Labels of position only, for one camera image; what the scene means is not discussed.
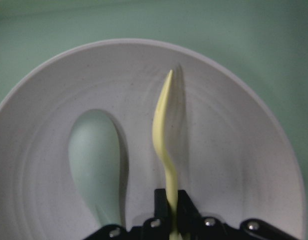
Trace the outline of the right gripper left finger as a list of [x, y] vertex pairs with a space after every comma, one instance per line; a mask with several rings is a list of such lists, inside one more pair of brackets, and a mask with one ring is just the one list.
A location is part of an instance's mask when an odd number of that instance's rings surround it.
[[172, 224], [170, 205], [164, 188], [154, 190], [154, 218], [160, 220], [163, 224]]

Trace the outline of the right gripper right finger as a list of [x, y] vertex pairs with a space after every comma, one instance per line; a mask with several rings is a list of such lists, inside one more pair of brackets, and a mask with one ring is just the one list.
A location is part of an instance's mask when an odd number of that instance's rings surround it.
[[177, 221], [180, 223], [193, 223], [201, 215], [185, 190], [178, 190]]

